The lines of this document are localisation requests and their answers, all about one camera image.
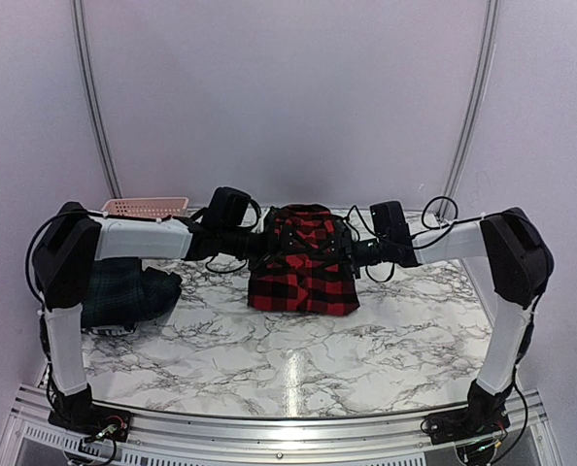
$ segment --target white wall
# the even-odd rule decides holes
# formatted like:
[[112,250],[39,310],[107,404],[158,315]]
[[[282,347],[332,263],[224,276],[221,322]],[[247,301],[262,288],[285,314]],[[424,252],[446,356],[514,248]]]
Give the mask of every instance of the white wall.
[[43,361],[23,257],[61,204],[108,196],[89,126],[70,7],[0,0],[0,436]]
[[[564,464],[577,465],[577,1],[504,1],[491,83],[457,199],[464,216],[519,205],[556,260],[523,364]],[[484,263],[470,267],[486,296]]]
[[452,163],[486,4],[87,2],[123,192],[422,207]]

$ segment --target white marble tabletop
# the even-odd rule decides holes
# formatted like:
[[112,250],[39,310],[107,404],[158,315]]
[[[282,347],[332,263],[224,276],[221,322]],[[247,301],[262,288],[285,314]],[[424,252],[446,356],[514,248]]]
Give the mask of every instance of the white marble tabletop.
[[[408,220],[421,229],[418,216]],[[393,412],[463,401],[487,351],[489,323],[456,262],[397,267],[385,284],[363,277],[361,306],[345,317],[250,309],[247,269],[151,265],[183,276],[181,300],[133,335],[84,337],[96,399],[217,416]]]

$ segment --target pink plastic basket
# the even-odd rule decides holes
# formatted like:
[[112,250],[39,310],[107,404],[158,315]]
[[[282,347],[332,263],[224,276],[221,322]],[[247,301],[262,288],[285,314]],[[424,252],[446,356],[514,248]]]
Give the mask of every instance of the pink plastic basket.
[[103,212],[113,216],[136,216],[139,218],[164,218],[185,216],[186,197],[140,197],[137,199],[112,199],[103,206]]

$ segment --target dark plaid garment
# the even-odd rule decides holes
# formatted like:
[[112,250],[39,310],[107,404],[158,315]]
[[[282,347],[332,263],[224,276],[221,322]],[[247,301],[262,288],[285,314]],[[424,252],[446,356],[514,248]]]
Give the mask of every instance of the dark plaid garment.
[[265,228],[273,229],[281,253],[254,267],[248,305],[261,311],[298,311],[346,316],[359,307],[351,269],[339,265],[343,219],[319,206],[272,209]]
[[181,279],[148,267],[135,257],[94,263],[84,299],[82,328],[126,325],[169,312],[181,296]]

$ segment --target red plaid shirt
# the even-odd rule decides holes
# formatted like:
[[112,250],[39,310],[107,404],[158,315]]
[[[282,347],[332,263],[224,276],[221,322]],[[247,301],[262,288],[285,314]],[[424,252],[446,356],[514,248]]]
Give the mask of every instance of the red plaid shirt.
[[273,228],[282,252],[252,270],[248,305],[332,316],[359,307],[351,269],[338,264],[346,229],[341,217],[323,206],[286,206],[272,209],[265,228]]

